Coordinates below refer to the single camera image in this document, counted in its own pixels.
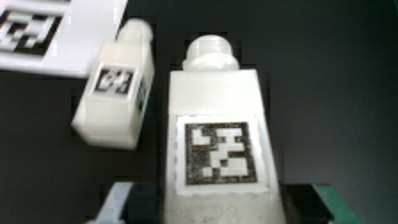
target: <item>black and white marker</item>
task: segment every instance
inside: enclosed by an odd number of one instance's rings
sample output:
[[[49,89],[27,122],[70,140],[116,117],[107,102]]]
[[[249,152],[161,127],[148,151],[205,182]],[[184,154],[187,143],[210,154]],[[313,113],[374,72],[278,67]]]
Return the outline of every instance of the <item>black and white marker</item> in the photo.
[[[168,224],[285,224],[256,70],[219,36],[171,73]]]
[[[132,19],[116,43],[104,46],[73,119],[89,144],[134,149],[141,136],[155,67],[153,33]]]

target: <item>dark background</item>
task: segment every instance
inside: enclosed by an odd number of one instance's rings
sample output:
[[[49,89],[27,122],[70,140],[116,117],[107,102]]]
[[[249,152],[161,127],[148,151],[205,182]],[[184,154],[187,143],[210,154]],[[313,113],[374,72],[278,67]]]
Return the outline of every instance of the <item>dark background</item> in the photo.
[[[89,147],[73,132],[86,80],[0,71],[0,223],[84,223],[114,181],[164,182],[169,71],[208,33],[260,71],[281,180],[331,183],[367,223],[397,223],[395,1],[132,0],[127,17],[157,37],[139,151]]]

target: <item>black pattern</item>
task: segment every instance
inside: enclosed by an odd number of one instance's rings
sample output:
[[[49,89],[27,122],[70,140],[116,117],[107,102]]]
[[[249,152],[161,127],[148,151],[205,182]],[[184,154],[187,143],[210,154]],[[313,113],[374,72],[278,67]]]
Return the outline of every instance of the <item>black pattern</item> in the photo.
[[[61,15],[8,9],[0,16],[0,52],[45,56],[61,21]],[[45,22],[50,23],[49,29],[29,31],[29,25],[45,24]]]
[[[242,137],[235,139],[244,143],[244,152],[230,152],[230,158],[246,158],[248,160],[248,176],[221,176],[221,169],[214,168],[214,176],[203,176],[203,168],[210,167],[210,152],[217,151],[217,143],[223,142],[223,138],[217,136],[217,129],[240,128]],[[201,129],[203,135],[210,136],[210,145],[196,145],[192,143],[192,130]],[[185,145],[187,145],[187,185],[203,184],[237,184],[256,183],[256,167],[253,156],[253,144],[249,135],[249,124],[242,123],[201,123],[185,125]],[[221,165],[226,166],[228,160],[221,161]]]
[[[107,95],[129,95],[134,80],[134,70],[105,67],[100,72],[95,92]]]

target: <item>white block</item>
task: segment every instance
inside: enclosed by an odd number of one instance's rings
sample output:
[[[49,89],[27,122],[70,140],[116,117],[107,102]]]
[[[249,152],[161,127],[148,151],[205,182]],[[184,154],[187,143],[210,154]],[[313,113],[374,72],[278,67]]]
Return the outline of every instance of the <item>white block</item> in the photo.
[[[217,36],[187,56],[171,73],[166,224],[285,224],[258,73]]]
[[[89,144],[134,149],[153,83],[152,28],[129,21],[107,43],[89,78],[73,127]]]
[[[9,30],[0,30],[0,68],[86,78],[104,42],[116,38],[127,3],[129,0],[2,0],[2,20],[9,25],[20,24],[25,36],[15,38],[11,46],[4,42]],[[38,37],[38,44],[24,45],[31,37]]]

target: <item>white cap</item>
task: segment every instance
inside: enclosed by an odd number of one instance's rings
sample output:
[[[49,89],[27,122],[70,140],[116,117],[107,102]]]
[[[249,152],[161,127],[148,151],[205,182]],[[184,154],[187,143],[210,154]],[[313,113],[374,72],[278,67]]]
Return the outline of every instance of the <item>white cap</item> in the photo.
[[[118,42],[148,42],[153,40],[153,31],[150,24],[141,19],[130,19],[120,32]]]
[[[240,65],[233,57],[233,48],[228,40],[216,35],[196,39],[184,61],[185,71],[239,70]]]

